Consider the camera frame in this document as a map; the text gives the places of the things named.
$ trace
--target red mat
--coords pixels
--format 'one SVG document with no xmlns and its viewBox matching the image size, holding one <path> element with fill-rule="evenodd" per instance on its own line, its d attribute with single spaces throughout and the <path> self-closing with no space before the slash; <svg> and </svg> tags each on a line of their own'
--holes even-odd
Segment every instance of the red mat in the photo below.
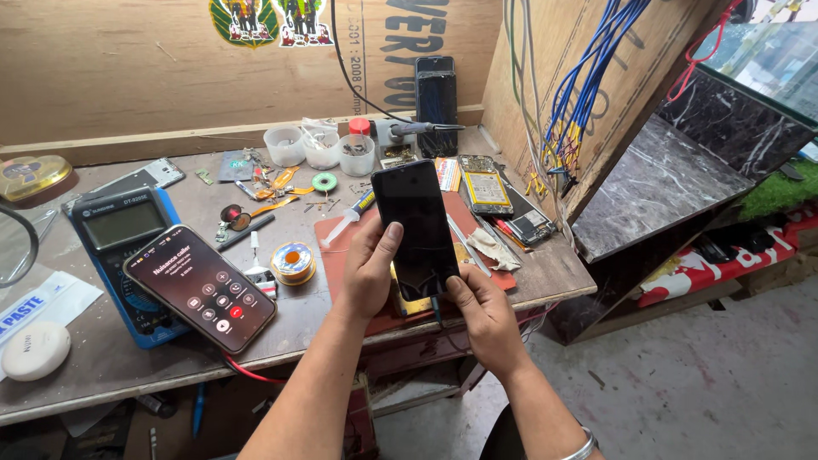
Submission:
<svg viewBox="0 0 818 460">
<path fill-rule="evenodd" d="M 472 217 L 469 208 L 466 207 L 463 200 L 456 192 L 443 192 L 443 204 L 446 206 L 446 212 L 451 215 L 457 226 L 464 235 L 469 236 L 477 227 L 477 221 Z M 357 231 L 370 219 L 378 215 L 378 210 L 368 210 L 361 217 L 358 222 L 349 224 L 343 233 L 338 235 L 330 245 L 329 248 L 321 249 L 321 261 L 324 263 L 324 271 L 326 272 L 326 281 L 330 286 L 330 297 L 333 301 L 338 296 L 344 284 L 344 264 L 347 260 L 346 251 L 349 249 L 349 242 Z M 334 219 L 321 220 L 315 223 L 315 234 L 318 240 L 326 238 L 333 228 L 341 221 L 342 218 L 336 217 Z M 452 241 L 459 241 L 457 235 L 452 232 Z M 493 260 L 489 259 L 482 253 L 479 253 L 480 258 L 487 267 L 497 265 Z M 492 281 L 501 289 L 508 290 L 517 286 L 517 281 L 511 273 L 506 271 L 492 270 Z M 442 302 L 440 306 L 441 316 L 444 318 L 453 318 L 460 316 L 457 307 L 448 302 Z M 418 322 L 426 322 L 430 318 L 434 320 L 434 313 L 432 311 L 425 311 L 423 313 L 414 314 L 408 317 L 403 317 L 395 309 L 392 299 L 388 299 L 381 311 L 369 323 L 366 329 L 366 335 L 372 336 L 383 331 L 389 331 L 399 327 L 403 327 Z"/>
</svg>

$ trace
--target red wire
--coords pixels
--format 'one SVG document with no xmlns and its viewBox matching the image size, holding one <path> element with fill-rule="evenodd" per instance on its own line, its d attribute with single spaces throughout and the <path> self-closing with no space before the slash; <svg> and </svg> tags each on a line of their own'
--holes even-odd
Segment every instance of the red wire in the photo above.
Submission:
<svg viewBox="0 0 818 460">
<path fill-rule="evenodd" d="M 685 91 L 685 89 L 687 88 L 687 81 L 690 79 L 690 76 L 693 74 L 693 69 L 696 68 L 696 64 L 698 64 L 700 62 L 705 62 L 707 59 L 710 59 L 714 54 L 716 54 L 716 50 L 718 49 L 718 46 L 721 44 L 721 36 L 724 34 L 724 26 L 725 26 L 725 24 L 727 24 L 727 21 L 730 19 L 730 15 L 732 14 L 733 10 L 742 1 L 743 0 L 733 0 L 732 2 L 730 2 L 730 5 L 728 5 L 727 9 L 724 10 L 724 12 L 721 14 L 721 18 L 716 23 L 716 25 L 714 25 L 706 34 L 699 37 L 698 40 L 693 42 L 690 45 L 690 47 L 687 48 L 687 52 L 685 53 L 685 58 L 690 63 L 690 65 L 688 65 L 687 69 L 685 69 L 685 71 L 682 72 L 681 75 L 679 75 L 679 78 L 676 79 L 676 82 L 670 88 L 667 89 L 666 98 L 667 98 L 668 102 L 675 101 Z M 694 48 L 696 48 L 696 46 L 698 46 L 701 42 L 703 42 L 708 37 L 708 35 L 710 35 L 713 32 L 713 30 L 716 30 L 716 28 L 719 29 L 718 30 L 718 38 L 716 38 L 716 46 L 713 47 L 713 51 L 711 51 L 710 54 L 708 54 L 706 57 L 703 57 L 701 59 L 693 59 L 693 57 L 690 55 L 690 53 L 694 50 Z M 670 92 L 679 84 L 679 82 L 681 82 L 681 88 L 679 88 L 679 92 L 676 93 L 676 96 L 671 97 Z"/>
<path fill-rule="evenodd" d="M 557 305 L 559 305 L 559 304 L 560 304 L 560 303 L 559 303 L 559 302 L 557 302 L 557 303 L 553 304 L 551 307 L 549 307 L 549 308 L 548 308 L 548 310 L 546 310 L 546 311 L 544 311 L 544 312 L 542 312 L 542 313 L 537 313 L 537 314 L 535 314 L 535 315 L 528 316 L 528 317 L 526 317 L 526 318 L 523 318 L 523 319 L 519 320 L 519 321 L 517 322 L 517 326 L 519 326 L 520 324 L 523 324 L 523 323 L 524 323 L 524 322 L 526 322 L 526 321 L 531 321 L 532 319 L 537 319 L 537 318 L 540 318 L 541 316 L 546 315 L 548 312 L 550 312 L 551 310 L 553 310 L 554 308 L 556 308 L 556 306 L 557 306 Z"/>
<path fill-rule="evenodd" d="M 246 376 L 248 376 L 248 377 L 250 377 L 250 378 L 254 378 L 254 379 L 256 379 L 256 380 L 266 381 L 266 382 L 270 382 L 270 383 L 287 383 L 287 380 L 286 380 L 286 379 L 285 379 L 285 380 L 281 380 L 281 379 L 277 379 L 277 378 L 266 378 L 266 377 L 261 377 L 259 374 L 253 374 L 252 372 L 248 371 L 247 369 L 245 369 L 245 368 L 243 368 L 241 365 L 239 365 L 239 363 L 237 363 L 236 361 L 234 361 L 234 360 L 233 360 L 233 357 L 232 357 L 232 356 L 230 356 L 230 355 L 229 355 L 229 354 L 227 354 L 227 353 L 224 353 L 224 358 L 225 358 L 225 359 L 226 359 L 226 360 L 227 360 L 227 361 L 228 361 L 230 364 L 232 364 L 234 367 L 236 367 L 236 370 L 238 370 L 239 372 L 241 372 L 242 374 L 245 374 Z"/>
</svg>

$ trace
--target wooden desk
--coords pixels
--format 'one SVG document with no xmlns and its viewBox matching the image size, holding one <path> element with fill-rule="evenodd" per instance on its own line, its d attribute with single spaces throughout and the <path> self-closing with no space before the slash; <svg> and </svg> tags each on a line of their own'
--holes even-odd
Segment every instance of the wooden desk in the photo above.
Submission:
<svg viewBox="0 0 818 460">
<path fill-rule="evenodd" d="M 475 155 L 491 155 L 489 145 L 476 128 L 461 135 L 461 152 Z M 181 220 L 193 227 L 205 238 L 213 238 L 218 226 L 220 209 L 237 203 L 248 210 L 259 207 L 238 187 L 231 183 L 215 183 L 207 186 L 193 171 L 206 168 L 211 174 L 218 172 L 220 153 L 173 158 L 187 177 L 168 187 Z M 78 169 L 79 185 L 47 204 L 57 207 L 59 203 L 98 187 L 123 174 L 127 174 L 146 161 L 100 165 Z M 302 164 L 290 184 L 309 187 L 317 171 Z M 350 184 L 368 183 L 368 178 L 351 178 L 339 169 L 332 171 L 339 179 L 332 197 L 341 202 L 331 212 L 313 207 L 306 213 L 306 202 L 323 201 L 316 192 L 273 211 L 276 220 L 258 232 L 258 258 L 269 260 L 272 251 L 280 244 L 301 240 L 307 242 L 317 253 L 318 244 L 312 225 L 319 219 L 341 215 L 357 199 Z M 252 264 L 249 238 L 225 251 L 224 255 L 237 267 Z M 524 266 L 515 272 L 518 286 L 509 291 L 509 298 L 516 310 L 532 309 L 549 302 L 564 300 L 596 291 L 596 285 L 571 251 L 566 240 L 555 234 L 544 241 L 535 252 L 521 255 Z M 153 393 L 200 381 L 213 380 L 232 374 L 215 355 L 215 349 L 204 337 L 191 332 L 152 350 L 137 348 L 125 329 L 119 312 L 102 285 L 97 271 L 79 242 L 79 237 L 64 214 L 60 214 L 44 239 L 37 260 L 38 264 L 55 270 L 63 270 L 89 282 L 105 293 L 74 320 L 68 330 L 72 337 L 72 350 L 65 363 L 54 373 L 34 382 L 18 382 L 6 379 L 0 382 L 0 426 L 25 420 L 63 413 L 109 401 L 136 395 Z M 261 336 L 238 357 L 249 369 L 268 368 L 299 359 L 321 325 L 330 308 L 323 264 L 317 264 L 317 273 L 302 286 L 279 285 L 278 315 Z M 387 354 L 399 346 L 414 346 L 426 336 L 443 336 L 463 329 L 463 319 L 455 318 L 444 323 L 446 331 L 439 334 L 440 327 L 434 321 L 425 322 L 398 331 L 388 331 L 364 340 L 364 354 Z M 462 354 L 447 354 L 436 361 L 453 359 Z"/>
</svg>

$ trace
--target glass shelf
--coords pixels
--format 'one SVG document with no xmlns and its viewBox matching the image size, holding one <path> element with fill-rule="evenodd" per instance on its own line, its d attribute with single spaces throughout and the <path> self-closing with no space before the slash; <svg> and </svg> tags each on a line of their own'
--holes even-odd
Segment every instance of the glass shelf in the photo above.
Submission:
<svg viewBox="0 0 818 460">
<path fill-rule="evenodd" d="M 713 31 L 694 58 L 716 42 Z M 818 128 L 818 22 L 728 24 L 697 67 L 812 129 Z"/>
</svg>

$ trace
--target hand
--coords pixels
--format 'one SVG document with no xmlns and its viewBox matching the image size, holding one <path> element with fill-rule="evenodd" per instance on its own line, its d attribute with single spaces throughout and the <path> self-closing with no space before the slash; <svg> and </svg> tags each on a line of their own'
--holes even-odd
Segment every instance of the hand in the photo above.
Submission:
<svg viewBox="0 0 818 460">
<path fill-rule="evenodd" d="M 392 222 L 384 232 L 380 216 L 366 223 L 349 244 L 344 288 L 337 302 L 351 318 L 372 319 L 389 295 L 389 265 L 403 239 L 403 226 Z"/>
<path fill-rule="evenodd" d="M 517 318 L 506 293 L 471 264 L 460 264 L 461 277 L 449 277 L 446 288 L 463 313 L 475 358 L 500 382 L 532 361 L 525 351 Z"/>
</svg>

